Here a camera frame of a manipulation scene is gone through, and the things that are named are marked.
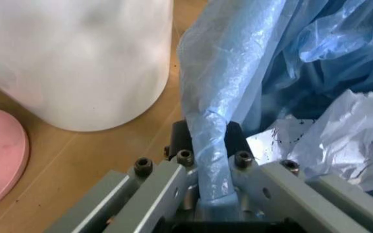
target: translucent plastic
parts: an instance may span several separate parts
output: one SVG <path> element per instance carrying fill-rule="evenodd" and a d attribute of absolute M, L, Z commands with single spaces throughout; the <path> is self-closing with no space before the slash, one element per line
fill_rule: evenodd
<path fill-rule="evenodd" d="M 172 0 L 0 0 L 0 90 L 95 131 L 149 108 L 169 74 Z"/>
<path fill-rule="evenodd" d="M 233 195 L 226 124 L 249 135 L 373 91 L 373 0 L 213 0 L 178 47 L 201 199 Z"/>

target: blue plastic sheet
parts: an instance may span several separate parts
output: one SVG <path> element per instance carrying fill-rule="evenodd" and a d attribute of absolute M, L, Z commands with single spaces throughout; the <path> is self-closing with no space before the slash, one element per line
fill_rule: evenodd
<path fill-rule="evenodd" d="M 373 0 L 213 0 L 178 55 L 201 201 L 218 205 L 235 195 L 230 120 L 256 133 L 288 114 L 318 118 L 347 88 L 373 91 Z"/>

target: plastic wrap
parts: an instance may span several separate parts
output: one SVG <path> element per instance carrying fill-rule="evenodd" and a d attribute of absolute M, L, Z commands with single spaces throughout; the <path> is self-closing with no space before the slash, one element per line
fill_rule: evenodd
<path fill-rule="evenodd" d="M 182 107 L 192 137 L 203 206 L 235 195 L 224 144 L 285 0 L 211 1 L 178 47 Z"/>
<path fill-rule="evenodd" d="M 178 54 L 200 194 L 211 202 L 234 195 L 228 121 L 248 135 L 288 114 L 318 118 L 347 88 L 372 91 L 373 0 L 210 1 Z"/>
<path fill-rule="evenodd" d="M 291 159 L 307 178 L 334 173 L 373 190 L 373 93 L 348 90 L 318 120 L 278 119 L 247 142 L 259 165 Z"/>
<path fill-rule="evenodd" d="M 307 177 L 335 173 L 346 180 L 373 165 L 373 93 L 338 97 L 295 145 L 288 158 L 308 167 Z"/>

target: white cylindrical container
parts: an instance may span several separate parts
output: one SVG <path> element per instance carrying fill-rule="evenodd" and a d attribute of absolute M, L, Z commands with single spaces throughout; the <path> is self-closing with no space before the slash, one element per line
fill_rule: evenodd
<path fill-rule="evenodd" d="M 0 0 L 0 90 L 54 126 L 148 109 L 169 74 L 172 0 Z"/>

